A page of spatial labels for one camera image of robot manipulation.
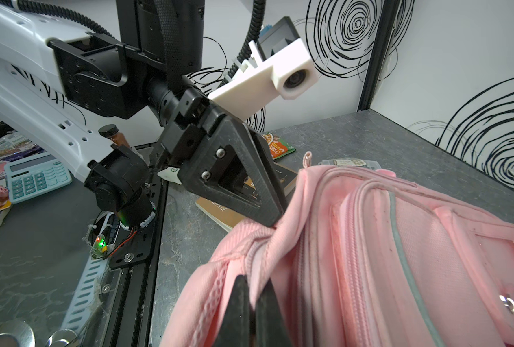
orange and green food packet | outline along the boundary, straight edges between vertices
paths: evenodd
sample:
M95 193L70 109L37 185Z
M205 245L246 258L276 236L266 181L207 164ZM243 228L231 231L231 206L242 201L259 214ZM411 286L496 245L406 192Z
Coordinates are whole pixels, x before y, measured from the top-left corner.
M273 156L273 160L276 160L286 154L295 151L295 148L291 144L282 140L278 135L271 133L264 133L262 135L266 142L269 144L270 154Z

calculator keypad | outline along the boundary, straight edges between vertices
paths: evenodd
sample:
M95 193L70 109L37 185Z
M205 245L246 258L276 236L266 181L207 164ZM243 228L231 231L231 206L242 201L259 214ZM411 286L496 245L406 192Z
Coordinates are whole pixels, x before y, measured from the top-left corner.
M57 182L66 182L66 169L61 162L54 162L51 168L35 171L25 177L20 177L11 182L11 193L13 198L21 198L24 195L30 195L36 191L42 191L47 186L57 184Z

pink backpack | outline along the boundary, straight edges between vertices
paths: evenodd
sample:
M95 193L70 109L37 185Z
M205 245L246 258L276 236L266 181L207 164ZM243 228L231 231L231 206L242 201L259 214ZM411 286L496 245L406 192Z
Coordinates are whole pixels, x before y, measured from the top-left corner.
M274 227L242 221L191 275L162 347L212 346L239 275L252 309L271 280L294 346L514 346L513 224L387 170L309 166Z

bolt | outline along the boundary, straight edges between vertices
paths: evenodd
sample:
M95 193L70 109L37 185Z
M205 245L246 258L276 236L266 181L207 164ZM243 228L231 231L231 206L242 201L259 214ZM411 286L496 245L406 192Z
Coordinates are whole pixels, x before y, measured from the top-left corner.
M201 178L203 178L204 180L208 180L209 178L211 178L211 173L208 171L204 171L203 173L201 173Z
M225 155L226 151L224 150L224 148L217 149L217 152L215 153L215 156L217 156L217 158L224 158Z

light blue calculator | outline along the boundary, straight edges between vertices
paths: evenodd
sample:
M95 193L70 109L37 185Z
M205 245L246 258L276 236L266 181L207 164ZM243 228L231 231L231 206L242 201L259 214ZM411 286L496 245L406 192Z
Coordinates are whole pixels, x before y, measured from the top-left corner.
M70 172L47 152L8 163L4 171L7 174L8 197L13 204L72 183Z

